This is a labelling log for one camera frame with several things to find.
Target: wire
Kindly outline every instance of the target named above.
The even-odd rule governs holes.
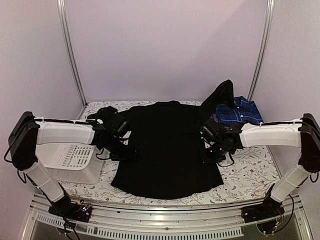
[[[64,223],[63,224],[63,226],[64,226],[64,235],[68,238],[68,239],[70,239],[70,240],[73,240],[68,234],[70,234],[70,233],[67,233],[67,227],[66,227],[66,223]]]
[[[25,127],[28,123],[31,123],[31,122],[34,122],[34,121],[35,121],[34,119],[29,120],[29,121],[27,121],[25,124],[23,124],[22,127],[20,127],[19,131],[18,131],[18,132],[16,133],[16,135],[15,135],[14,140],[11,142],[11,144],[9,145],[9,148],[6,150],[6,152],[5,152],[5,154],[4,154],[4,157],[3,157],[4,161],[6,161],[7,163],[11,163],[11,164],[12,164],[12,161],[10,161],[10,160],[7,159],[7,155],[9,154],[12,146],[15,144],[15,142],[16,142],[17,139],[18,139],[18,137],[19,137],[20,134],[22,133],[24,127]]]
[[[291,215],[288,219],[288,221],[285,223],[285,225],[280,228],[279,230],[276,230],[274,233],[278,233],[280,231],[282,231],[289,223],[290,223],[290,220],[292,219],[293,215],[294,215],[294,211],[295,211],[295,201],[294,201],[294,198],[289,194],[289,197],[291,198],[292,200],[292,211],[291,211]]]
[[[102,161],[111,159],[110,157],[106,157],[106,158],[98,157],[98,156],[102,155],[102,154],[104,153],[104,151],[105,151],[105,149],[102,148],[102,151],[101,151],[100,153],[96,153],[96,154],[95,154],[95,157],[96,157],[97,159],[99,159],[99,160],[102,160]]]
[[[315,180],[313,180],[313,179],[312,179],[312,175],[310,175],[310,181],[311,181],[312,183],[316,183],[316,182],[318,181],[318,179],[319,179],[319,172],[316,173],[316,178],[315,178]]]
[[[26,184],[26,183],[27,183],[26,174],[23,172],[23,178],[24,178],[24,179],[22,179],[22,177],[21,177],[21,175],[20,175],[20,172],[19,172],[19,169],[16,170],[16,173],[18,174],[18,177],[20,178],[21,182],[23,182],[24,184]]]
[[[62,217],[62,219],[64,220],[65,224],[68,224],[70,226],[70,228],[73,230],[77,240],[81,240],[76,229],[74,228],[74,226],[72,226],[72,224],[68,221],[68,219],[56,208],[56,206],[53,204],[53,202],[48,198],[48,196],[42,191],[43,195],[46,197],[46,199],[49,201],[49,203],[51,204],[51,206],[54,208],[54,210]]]
[[[230,152],[228,152],[228,154],[229,154],[229,157],[230,157],[232,163],[229,164],[229,165],[227,165],[227,166],[221,166],[220,163],[217,162],[217,164],[219,165],[219,167],[221,167],[221,168],[226,168],[226,167],[230,167],[230,166],[232,166],[233,164],[235,164],[235,160],[234,160],[234,158],[232,157],[232,154],[231,154]]]
[[[247,121],[247,123],[255,126],[272,126],[272,125],[279,125],[279,124],[302,124],[302,121],[274,121],[274,122],[261,122],[255,123],[252,121]]]

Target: blue plaid shirt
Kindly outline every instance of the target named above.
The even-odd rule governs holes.
[[[258,124],[263,122],[254,101],[248,101],[243,96],[237,96],[233,100],[234,109],[226,104],[219,104],[211,118],[217,123],[229,127],[236,123],[253,122]]]

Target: black garment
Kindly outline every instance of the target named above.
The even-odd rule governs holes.
[[[121,161],[111,185],[154,199],[183,198],[222,185],[217,165],[202,165],[199,131],[216,106],[233,103],[233,97],[227,80],[201,106],[169,101],[120,112],[131,125],[129,145],[139,148],[140,161]]]

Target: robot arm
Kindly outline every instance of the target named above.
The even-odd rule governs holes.
[[[120,138],[130,129],[125,119],[116,114],[113,107],[102,108],[94,120],[57,120],[36,118],[32,112],[25,112],[13,131],[8,142],[11,162],[19,171],[39,188],[50,200],[49,212],[55,215],[88,222],[91,210],[84,207],[79,211],[77,203],[72,203],[63,187],[51,177],[48,170],[36,156],[36,145],[48,143],[80,143],[106,148],[112,160],[134,160],[137,151],[124,145]]]
[[[245,222],[253,222],[283,214],[283,200],[312,174],[320,171],[320,128],[314,117],[306,113],[301,119],[271,123],[237,123],[230,129],[209,119],[201,128],[202,138],[214,142],[207,148],[204,164],[219,163],[227,152],[259,145],[301,148],[299,160],[273,185],[262,204],[242,209]]]

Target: lavender wall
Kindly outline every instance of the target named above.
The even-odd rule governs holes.
[[[74,119],[81,104],[68,62],[56,0],[0,3],[0,156],[24,111]],[[0,160],[0,239],[17,240],[35,189]]]
[[[320,123],[320,0],[277,0],[254,100],[264,120],[292,120],[312,113]],[[284,173],[299,149],[273,147]],[[299,188],[314,239],[320,239],[320,186]]]
[[[88,102],[203,100],[231,79],[246,96],[267,1],[66,1]]]

